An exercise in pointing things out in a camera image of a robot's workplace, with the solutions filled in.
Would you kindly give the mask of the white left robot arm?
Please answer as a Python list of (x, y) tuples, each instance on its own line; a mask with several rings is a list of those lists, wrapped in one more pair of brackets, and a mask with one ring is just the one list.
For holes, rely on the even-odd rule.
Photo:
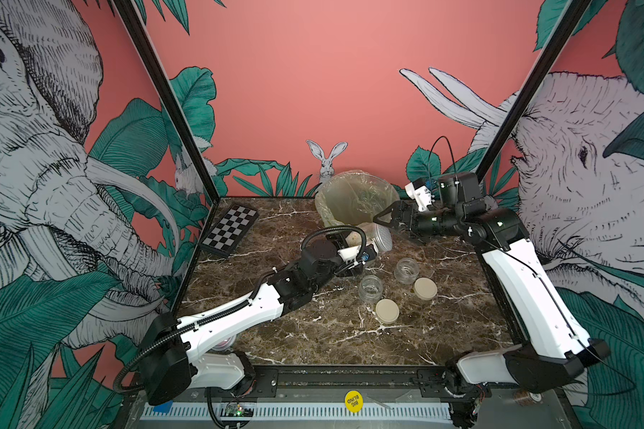
[(151, 405), (189, 389), (248, 393), (256, 378), (250, 361), (241, 352), (219, 354), (216, 347), (300, 309), (328, 282), (360, 275), (376, 257), (373, 242), (349, 246), (329, 235), (303, 248), (295, 261), (264, 273), (253, 291), (236, 300), (192, 316), (157, 318), (136, 357), (114, 379), (114, 392), (144, 391)]

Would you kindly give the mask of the rice jar with beige lid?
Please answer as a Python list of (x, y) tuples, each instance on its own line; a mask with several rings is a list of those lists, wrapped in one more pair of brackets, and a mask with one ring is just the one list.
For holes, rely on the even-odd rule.
[(413, 285), (420, 277), (418, 262), (409, 257), (400, 259), (395, 266), (394, 277), (400, 284)]

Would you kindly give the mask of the jar with patterned lid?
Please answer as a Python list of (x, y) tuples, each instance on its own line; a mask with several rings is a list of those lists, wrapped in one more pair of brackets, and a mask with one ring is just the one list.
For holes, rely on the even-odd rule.
[[(387, 227), (377, 223), (361, 223), (358, 228), (365, 232), (367, 244), (372, 244), (377, 253), (383, 254), (393, 249), (393, 239)], [(358, 232), (350, 232), (345, 240), (349, 246), (361, 244), (361, 236)]]

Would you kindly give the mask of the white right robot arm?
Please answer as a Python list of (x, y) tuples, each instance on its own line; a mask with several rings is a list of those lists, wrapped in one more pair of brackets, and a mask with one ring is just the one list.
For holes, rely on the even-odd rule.
[(458, 236), (472, 245), (491, 291), (521, 324), (522, 343), (458, 357), (457, 386), (516, 384), (543, 393), (572, 383), (610, 356), (608, 344), (591, 337), (565, 305), (512, 210), (472, 201), (420, 212), (414, 204), (397, 201), (373, 220), (417, 238)]

